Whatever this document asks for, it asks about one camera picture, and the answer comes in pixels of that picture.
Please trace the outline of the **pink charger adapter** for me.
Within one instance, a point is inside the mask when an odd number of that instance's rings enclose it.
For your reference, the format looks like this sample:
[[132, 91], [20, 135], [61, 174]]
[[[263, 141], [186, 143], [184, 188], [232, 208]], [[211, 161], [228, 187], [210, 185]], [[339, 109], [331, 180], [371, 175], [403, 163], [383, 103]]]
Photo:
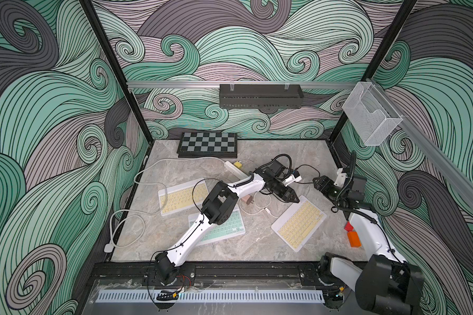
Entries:
[[254, 200], [254, 197], [251, 195], [247, 195], [242, 198], [242, 201], [247, 205], [250, 205], [253, 202], [253, 200]]

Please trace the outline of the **white power strip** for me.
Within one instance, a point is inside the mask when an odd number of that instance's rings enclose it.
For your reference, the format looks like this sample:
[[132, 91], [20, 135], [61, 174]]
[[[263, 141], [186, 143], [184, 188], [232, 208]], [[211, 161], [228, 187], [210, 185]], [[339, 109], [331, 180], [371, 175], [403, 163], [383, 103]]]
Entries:
[[232, 164], [230, 161], [225, 161], [224, 166], [231, 174], [233, 174], [236, 178], [238, 178], [239, 181], [245, 180], [249, 177], [248, 174], [240, 170], [237, 166]]

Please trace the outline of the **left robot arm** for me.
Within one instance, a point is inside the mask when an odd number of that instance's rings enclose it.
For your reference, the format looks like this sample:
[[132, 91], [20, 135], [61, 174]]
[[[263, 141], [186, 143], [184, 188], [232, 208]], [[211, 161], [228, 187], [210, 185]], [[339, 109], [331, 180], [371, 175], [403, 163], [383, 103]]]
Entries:
[[162, 284], [174, 282], [189, 253], [207, 233], [230, 218], [238, 201], [247, 195], [266, 190], [285, 203], [299, 203], [300, 199], [290, 185], [301, 180], [298, 170], [283, 166], [273, 160], [256, 168], [237, 182], [218, 181], [202, 202], [193, 225], [172, 248], [153, 254], [157, 277]]

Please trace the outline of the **green wireless keyboard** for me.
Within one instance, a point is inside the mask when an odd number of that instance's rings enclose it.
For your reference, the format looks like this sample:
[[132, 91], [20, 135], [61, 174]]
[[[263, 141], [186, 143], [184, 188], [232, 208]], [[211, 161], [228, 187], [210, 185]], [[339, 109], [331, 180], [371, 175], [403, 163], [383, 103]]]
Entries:
[[198, 246], [213, 244], [222, 240], [227, 240], [233, 237], [242, 236], [246, 234], [243, 218], [238, 206], [233, 210], [230, 218], [222, 224], [216, 225], [201, 241]]

